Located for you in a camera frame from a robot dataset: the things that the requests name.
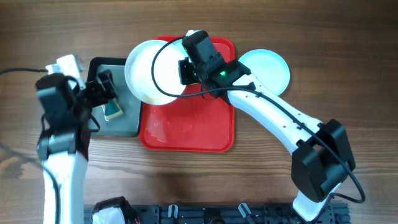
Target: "plastic tray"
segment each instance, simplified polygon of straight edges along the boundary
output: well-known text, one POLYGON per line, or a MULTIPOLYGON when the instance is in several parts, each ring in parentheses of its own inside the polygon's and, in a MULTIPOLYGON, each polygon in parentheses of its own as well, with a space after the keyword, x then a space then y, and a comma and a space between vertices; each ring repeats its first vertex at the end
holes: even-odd
MULTIPOLYGON (((156 39, 170 41, 176 37, 162 35, 156 39)), ((227 62, 235 59, 231 41, 222 37, 210 39, 227 62)), ((183 94, 198 91, 199 84, 189 85, 183 94)), ((139 139, 148 149, 225 152, 234 143, 234 121, 235 108, 220 98, 179 98, 162 106, 143 103, 139 139)))
MULTIPOLYGON (((91 136, 117 136, 117 137, 136 137, 139 132, 141 117, 141 101, 138 100, 127 87, 124 78, 125 58, 106 58, 96 57, 90 62, 87 81, 92 81, 104 70, 111 70, 118 103, 124 114, 109 121, 105 120, 104 111, 101 106, 93 108, 91 113, 99 122, 101 129, 99 132, 92 133, 91 136)), ((95 129, 95 123, 90 120, 90 129, 95 129)))

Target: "red tray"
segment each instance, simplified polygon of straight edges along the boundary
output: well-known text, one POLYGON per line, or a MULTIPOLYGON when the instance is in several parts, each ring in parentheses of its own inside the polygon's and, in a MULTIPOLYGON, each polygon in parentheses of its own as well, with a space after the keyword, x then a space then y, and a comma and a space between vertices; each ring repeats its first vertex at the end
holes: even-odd
MULTIPOLYGON (((162 35, 170 41, 178 36, 162 35)), ((235 59, 235 47, 222 37, 210 37, 225 61, 235 59)), ((183 94, 200 91, 189 85, 183 94)), ((143 103, 139 139, 146 148, 169 151, 225 152, 234 143, 235 108, 222 99, 204 100, 201 96, 178 98, 154 106, 143 103)))

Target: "white plate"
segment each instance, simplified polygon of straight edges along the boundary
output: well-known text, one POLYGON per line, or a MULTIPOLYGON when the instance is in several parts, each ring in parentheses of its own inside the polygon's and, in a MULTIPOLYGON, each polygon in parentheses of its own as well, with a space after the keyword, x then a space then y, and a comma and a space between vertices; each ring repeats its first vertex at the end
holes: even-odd
POLYGON ((244 54, 239 61, 250 68, 252 74, 273 94, 280 95, 290 81, 290 71, 285 60, 277 53, 257 49, 244 54))
MULTIPOLYGON (((156 89, 150 72, 155 54, 166 43, 163 40, 148 40, 139 44, 129 54, 124 67, 124 76, 130 91, 136 98, 148 104, 164 105, 176 99, 156 89)), ((166 93, 179 95, 185 89, 185 85, 180 83, 178 73, 178 61, 181 59, 184 59, 184 54, 174 45, 163 49, 156 59, 156 83, 166 93)))

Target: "wood grain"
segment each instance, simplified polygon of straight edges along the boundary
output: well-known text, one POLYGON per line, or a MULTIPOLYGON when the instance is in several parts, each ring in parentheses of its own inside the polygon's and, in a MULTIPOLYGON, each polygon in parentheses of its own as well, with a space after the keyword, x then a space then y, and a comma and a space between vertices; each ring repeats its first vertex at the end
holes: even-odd
MULTIPOLYGON (((368 196, 352 223, 398 220, 398 3, 396 1, 0 1, 0 70, 42 68, 66 54, 89 64, 127 57, 160 34, 205 29, 229 38, 238 57, 277 52, 289 64, 282 94, 294 107, 348 132, 355 174, 368 196)), ((36 157, 42 108, 34 73, 0 77, 0 139, 36 157)), ((224 154, 154 152, 137 138, 95 138, 85 202, 124 195, 132 203, 291 202, 289 153, 248 115, 224 154)), ((41 223, 42 173, 0 152, 0 223, 41 223)), ((347 180, 339 192, 359 197, 347 180)))

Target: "gray mat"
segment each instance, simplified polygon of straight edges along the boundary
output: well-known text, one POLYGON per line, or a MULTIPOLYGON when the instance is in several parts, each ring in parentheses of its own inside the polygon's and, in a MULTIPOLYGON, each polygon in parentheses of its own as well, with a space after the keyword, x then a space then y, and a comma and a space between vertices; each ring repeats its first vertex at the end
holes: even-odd
MULTIPOLYGON (((105 120, 104 111, 101 106, 93 108, 92 115, 99 122, 101 129, 92 136, 120 136, 120 137, 136 137, 139 133, 139 121, 141 115, 141 101, 138 100, 127 87, 124 79, 124 66, 122 65, 100 65, 96 74, 110 69, 113 74, 113 82, 118 94, 118 103, 124 114, 111 119, 105 120)), ((90 121, 90 129, 96 129, 94 122, 90 121)))

